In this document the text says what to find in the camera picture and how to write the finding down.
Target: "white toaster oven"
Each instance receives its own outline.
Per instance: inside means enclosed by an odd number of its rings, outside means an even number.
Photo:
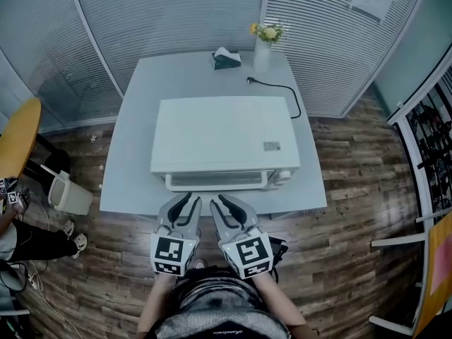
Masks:
[[[283,97],[162,100],[150,171],[170,191],[276,189],[299,168]]]

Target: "tissue box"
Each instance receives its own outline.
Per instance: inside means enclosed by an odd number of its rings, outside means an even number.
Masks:
[[[237,50],[231,50],[230,53],[238,53]],[[214,57],[215,53],[212,53],[212,60],[213,60],[213,69],[226,69],[226,68],[237,68],[238,66],[241,66],[242,63],[240,61],[234,60],[229,58],[228,56],[224,55],[218,55],[217,57]]]

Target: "white table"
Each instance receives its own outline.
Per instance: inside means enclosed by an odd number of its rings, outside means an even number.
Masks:
[[[270,191],[235,191],[237,198],[258,214],[308,210],[326,206],[325,189],[316,146],[306,110],[284,54],[272,54],[268,73],[252,68],[253,54],[242,52],[242,66],[214,71],[210,52],[173,54],[140,59],[119,111],[105,168],[100,210],[139,215],[157,215],[160,206],[175,196],[163,181],[150,173],[155,122],[160,101],[184,97],[271,95],[286,97],[292,115],[297,106],[287,88],[258,83],[246,84],[252,76],[265,83],[288,85],[298,94],[302,115],[292,123],[297,138],[301,167],[282,188]],[[201,215],[210,216],[212,193],[201,196]],[[190,205],[182,211],[188,215]]]

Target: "yellow flower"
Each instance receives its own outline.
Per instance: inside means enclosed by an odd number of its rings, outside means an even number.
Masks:
[[[257,23],[252,23],[249,27],[249,33],[250,34],[256,34],[257,32]]]
[[[265,28],[264,32],[268,39],[273,39],[276,36],[276,30],[274,28]]]

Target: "oven label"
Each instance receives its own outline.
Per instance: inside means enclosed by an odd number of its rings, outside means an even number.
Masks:
[[[264,142],[263,150],[281,150],[281,144],[279,142]]]

